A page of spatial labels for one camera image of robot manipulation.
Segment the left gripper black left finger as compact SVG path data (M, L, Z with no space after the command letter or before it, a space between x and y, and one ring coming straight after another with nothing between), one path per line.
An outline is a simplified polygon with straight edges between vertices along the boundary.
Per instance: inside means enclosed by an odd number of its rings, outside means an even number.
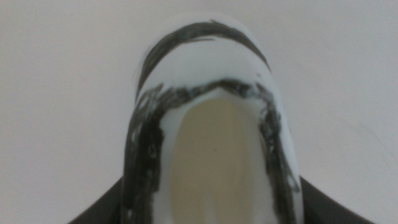
M121 190L119 179L104 195L68 224L120 224Z

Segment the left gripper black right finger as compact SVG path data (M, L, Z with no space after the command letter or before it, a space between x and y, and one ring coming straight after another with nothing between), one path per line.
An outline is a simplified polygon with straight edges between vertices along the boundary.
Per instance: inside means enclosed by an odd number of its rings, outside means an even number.
M333 200L300 176L304 224L374 224Z

